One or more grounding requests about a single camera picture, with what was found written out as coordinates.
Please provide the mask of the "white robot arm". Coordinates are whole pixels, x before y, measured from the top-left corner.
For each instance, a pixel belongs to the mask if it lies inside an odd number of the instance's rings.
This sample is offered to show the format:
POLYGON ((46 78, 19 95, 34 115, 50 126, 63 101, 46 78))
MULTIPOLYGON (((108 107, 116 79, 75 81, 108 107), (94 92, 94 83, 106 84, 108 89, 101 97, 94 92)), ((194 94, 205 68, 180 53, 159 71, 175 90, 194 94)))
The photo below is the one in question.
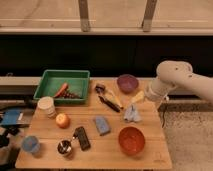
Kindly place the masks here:
POLYGON ((145 99, 159 102, 177 87, 182 87, 213 104, 213 78, 194 73, 190 63, 166 60, 157 66, 156 74, 142 94, 136 95, 134 102, 145 99))

